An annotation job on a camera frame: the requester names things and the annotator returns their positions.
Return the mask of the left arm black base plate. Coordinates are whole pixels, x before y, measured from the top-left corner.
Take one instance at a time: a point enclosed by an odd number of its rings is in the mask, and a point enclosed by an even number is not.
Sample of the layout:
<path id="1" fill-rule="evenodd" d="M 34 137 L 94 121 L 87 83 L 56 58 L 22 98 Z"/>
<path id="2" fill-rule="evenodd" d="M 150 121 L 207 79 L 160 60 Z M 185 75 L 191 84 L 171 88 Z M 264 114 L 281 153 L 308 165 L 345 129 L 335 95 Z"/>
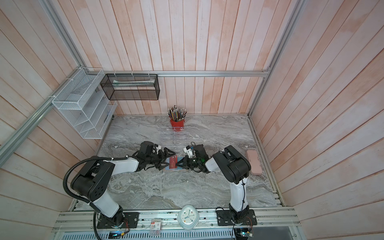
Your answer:
<path id="1" fill-rule="evenodd" d="M 134 229 L 138 225 L 139 212 L 117 212 L 117 214 L 108 218 L 103 214 L 100 214 L 97 229 Z"/>

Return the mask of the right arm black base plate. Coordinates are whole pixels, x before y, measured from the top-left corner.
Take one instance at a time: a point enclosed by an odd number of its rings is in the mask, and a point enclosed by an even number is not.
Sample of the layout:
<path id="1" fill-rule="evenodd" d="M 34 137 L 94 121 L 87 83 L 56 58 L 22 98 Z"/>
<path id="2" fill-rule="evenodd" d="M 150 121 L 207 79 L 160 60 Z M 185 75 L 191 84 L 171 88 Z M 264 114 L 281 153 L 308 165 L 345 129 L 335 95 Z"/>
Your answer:
<path id="1" fill-rule="evenodd" d="M 252 227 L 258 224 L 254 210 L 245 209 L 238 214 L 234 210 L 218 208 L 215 212 L 219 226 L 248 225 Z"/>

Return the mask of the red credit card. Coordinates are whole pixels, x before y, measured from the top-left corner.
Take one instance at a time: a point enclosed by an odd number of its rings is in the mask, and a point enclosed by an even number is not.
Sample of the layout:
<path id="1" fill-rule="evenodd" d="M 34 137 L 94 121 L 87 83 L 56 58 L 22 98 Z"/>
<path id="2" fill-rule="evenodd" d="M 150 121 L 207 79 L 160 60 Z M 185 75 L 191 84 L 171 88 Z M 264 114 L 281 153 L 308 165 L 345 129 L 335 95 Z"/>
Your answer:
<path id="1" fill-rule="evenodd" d="M 177 162 L 178 162 L 178 157 L 176 155 L 171 156 L 169 160 L 169 169 L 176 169 Z"/>

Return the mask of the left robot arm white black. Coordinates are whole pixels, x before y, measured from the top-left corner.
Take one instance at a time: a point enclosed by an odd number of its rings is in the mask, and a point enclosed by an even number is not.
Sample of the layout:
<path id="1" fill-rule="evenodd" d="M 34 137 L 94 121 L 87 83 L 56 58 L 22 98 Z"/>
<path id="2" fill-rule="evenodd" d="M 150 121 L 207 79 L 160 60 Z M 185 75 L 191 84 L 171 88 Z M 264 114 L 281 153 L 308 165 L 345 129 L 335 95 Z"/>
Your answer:
<path id="1" fill-rule="evenodd" d="M 126 155 L 121 158 L 92 156 L 78 162 L 68 170 L 66 177 L 74 169 L 81 167 L 72 179 L 71 185 L 64 184 L 64 189 L 68 195 L 85 202 L 95 212 L 112 219 L 122 208 L 107 192 L 111 177 L 150 168 L 162 170 L 167 166 L 166 159 L 175 154 L 168 148 L 162 149 L 157 144 L 144 141 L 141 143 L 140 149 L 131 156 Z"/>

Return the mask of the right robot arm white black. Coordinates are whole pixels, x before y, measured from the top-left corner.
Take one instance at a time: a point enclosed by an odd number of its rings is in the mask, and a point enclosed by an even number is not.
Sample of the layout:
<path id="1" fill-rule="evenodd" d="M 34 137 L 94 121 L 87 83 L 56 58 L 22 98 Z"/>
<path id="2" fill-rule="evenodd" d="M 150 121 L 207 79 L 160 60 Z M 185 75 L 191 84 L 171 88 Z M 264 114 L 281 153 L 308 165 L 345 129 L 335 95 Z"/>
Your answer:
<path id="1" fill-rule="evenodd" d="M 209 174 L 220 170 L 230 182 L 230 210 L 237 214 L 245 214 L 249 209 L 246 194 L 246 183 L 252 169 L 249 161 L 232 145 L 208 156 L 204 145 L 190 145 L 184 148 L 185 157 L 176 163 L 177 167 L 197 173 Z"/>

